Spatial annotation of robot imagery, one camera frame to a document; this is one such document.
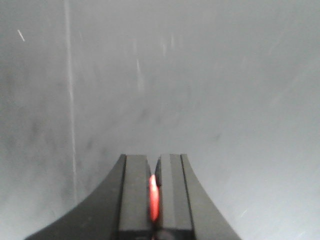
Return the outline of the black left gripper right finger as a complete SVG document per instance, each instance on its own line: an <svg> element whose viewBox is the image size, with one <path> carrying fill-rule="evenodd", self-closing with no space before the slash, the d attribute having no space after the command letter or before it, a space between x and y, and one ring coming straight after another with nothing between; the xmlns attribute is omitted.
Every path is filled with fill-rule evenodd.
<svg viewBox="0 0 320 240"><path fill-rule="evenodd" d="M186 154L163 154L155 168L159 188L156 240L238 240L193 171Z"/></svg>

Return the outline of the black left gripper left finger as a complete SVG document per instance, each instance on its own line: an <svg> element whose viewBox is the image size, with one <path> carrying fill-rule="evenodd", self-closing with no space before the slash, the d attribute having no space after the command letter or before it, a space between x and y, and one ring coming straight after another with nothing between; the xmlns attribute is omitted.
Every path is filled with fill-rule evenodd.
<svg viewBox="0 0 320 240"><path fill-rule="evenodd" d="M145 155L122 154L80 204L29 240L150 240L149 178Z"/></svg>

